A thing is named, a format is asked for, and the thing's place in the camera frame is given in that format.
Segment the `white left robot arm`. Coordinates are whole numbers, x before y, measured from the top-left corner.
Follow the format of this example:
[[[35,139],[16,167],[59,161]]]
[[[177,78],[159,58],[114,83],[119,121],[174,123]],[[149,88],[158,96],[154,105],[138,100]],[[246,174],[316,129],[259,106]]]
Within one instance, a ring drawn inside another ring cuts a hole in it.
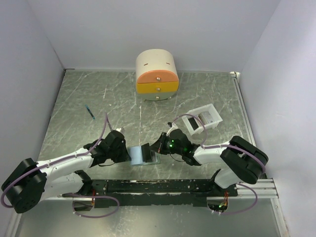
[[[44,161],[27,158],[2,184],[1,204],[24,213],[53,196],[77,193],[86,197],[91,194],[92,181],[84,170],[107,160],[113,163],[130,160],[125,137],[119,131],[113,130],[106,138],[62,157]]]

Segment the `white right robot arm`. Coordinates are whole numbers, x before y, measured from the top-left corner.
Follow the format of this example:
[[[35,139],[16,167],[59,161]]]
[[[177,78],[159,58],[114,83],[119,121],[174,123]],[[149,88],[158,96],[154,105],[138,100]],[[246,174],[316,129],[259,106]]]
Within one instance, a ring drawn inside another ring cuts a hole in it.
[[[205,146],[191,142],[178,128],[163,132],[150,149],[161,155],[180,156],[182,164],[193,172],[172,172],[168,179],[210,179],[210,192],[217,197],[236,183],[256,184],[265,174],[269,161],[262,150],[240,136],[233,136],[222,144]]]

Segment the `mint green card holder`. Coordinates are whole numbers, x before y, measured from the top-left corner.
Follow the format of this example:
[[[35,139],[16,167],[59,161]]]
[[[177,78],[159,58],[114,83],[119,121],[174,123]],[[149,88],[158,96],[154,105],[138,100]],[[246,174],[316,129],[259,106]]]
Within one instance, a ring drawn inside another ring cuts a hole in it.
[[[159,154],[150,149],[149,143],[142,146],[128,147],[127,151],[130,156],[130,165],[132,166],[154,165],[160,163]]]

